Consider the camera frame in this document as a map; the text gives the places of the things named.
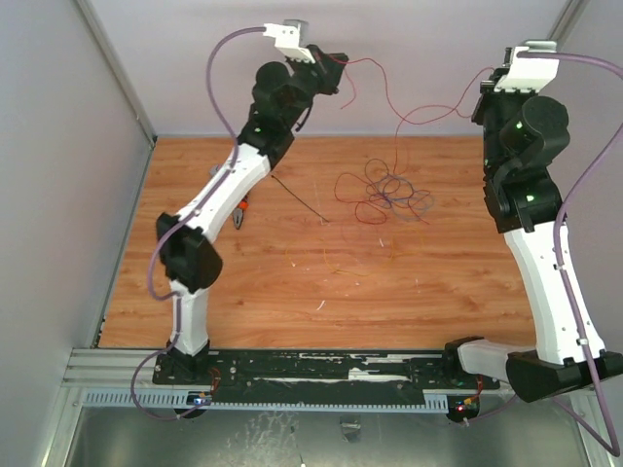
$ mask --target black and white robotic arm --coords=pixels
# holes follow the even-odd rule
[[[253,104],[246,125],[219,171],[201,192],[175,215],[163,213],[157,221],[158,239],[190,217],[160,250],[172,292],[181,299],[181,313],[173,313],[170,353],[184,366],[208,345],[206,330],[208,288],[218,278],[223,261],[213,247],[223,224],[238,203],[285,156],[296,130],[307,120],[318,94],[338,91],[348,57],[325,54],[318,46],[301,47],[304,24],[299,21],[265,24],[264,35],[275,39],[292,74],[280,62],[263,65],[256,74]]]
[[[538,94],[556,77],[558,60],[518,57],[524,51],[555,52],[556,43],[527,41],[508,49],[504,64],[481,83],[472,122],[484,129],[485,203],[524,280],[536,349],[465,338],[446,345],[445,359],[449,375],[495,377],[532,402],[586,386],[591,378],[554,250],[562,200],[547,166],[569,143],[568,114],[563,104]],[[605,351],[584,304],[566,224],[561,241],[600,378],[620,375],[623,357]]]

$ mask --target white wall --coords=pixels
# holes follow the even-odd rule
[[[0,15],[0,464],[33,465],[89,343],[147,141],[70,0]]]
[[[549,32],[566,0],[91,0],[157,134],[223,134],[204,89],[212,47],[235,29],[300,18],[310,42],[351,59],[371,56],[387,70],[390,94],[403,113],[427,103],[456,104],[482,68],[497,65],[504,47]],[[226,114],[241,127],[257,68],[282,60],[270,39],[238,38],[215,62],[215,87]],[[352,65],[351,90],[318,98],[306,133],[393,133],[399,120],[385,102],[383,77],[372,64]],[[475,86],[464,112],[478,96]],[[451,117],[412,133],[479,133]]]
[[[594,0],[564,51],[623,65],[623,2]],[[552,164],[563,194],[623,120],[623,83],[615,75],[562,63],[547,93],[567,105],[571,142]],[[569,211],[573,263],[586,303],[609,348],[623,351],[623,144],[590,179]]]

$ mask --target pliers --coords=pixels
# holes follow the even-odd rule
[[[221,168],[221,166],[218,164],[210,168],[210,175],[212,177],[216,175],[216,172],[218,172],[219,168]],[[242,201],[238,203],[238,206],[236,206],[236,209],[234,209],[234,212],[232,212],[232,220],[234,221],[234,227],[236,227],[237,230],[240,230],[240,227],[242,227],[242,221],[244,220],[244,211],[246,211],[247,207],[249,207],[249,193],[244,196]]]

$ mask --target scratched surface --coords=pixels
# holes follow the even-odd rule
[[[484,410],[501,401],[483,396]],[[575,423],[550,401],[517,403],[469,428],[442,414],[208,411],[161,423],[135,409],[84,409],[69,467],[586,467]]]
[[[222,139],[159,140],[100,346],[166,342],[171,303],[151,300],[145,282],[155,221],[192,199],[229,151]],[[399,139],[398,172],[435,198],[427,224],[361,224],[335,199],[338,175],[361,177],[373,158],[392,166],[393,138],[300,138],[276,168],[329,223],[272,178],[253,189],[241,230],[228,221],[215,243],[225,267],[210,289],[213,346],[437,348],[470,335],[533,343],[519,271],[482,200],[480,138]],[[343,177],[338,192],[362,199],[365,186]],[[378,219],[365,206],[359,214]],[[155,282],[168,290],[160,267]]]

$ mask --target wood grain surface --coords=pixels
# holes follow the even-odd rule
[[[483,202],[480,138],[398,140],[398,172],[430,190],[424,222],[357,222],[338,202],[341,172],[363,176],[373,158],[394,162],[393,138],[299,138],[275,175],[326,223],[267,177],[251,192],[239,231],[228,221],[215,246],[225,267],[210,289],[214,347],[436,348],[471,335],[532,344],[519,271]],[[162,346],[171,303],[147,294],[155,221],[175,213],[206,183],[230,143],[159,140],[109,306],[100,346]],[[380,162],[375,170],[381,170]],[[341,198],[365,185],[343,177]],[[378,220],[363,206],[364,220]],[[157,289],[168,290],[162,267]]]

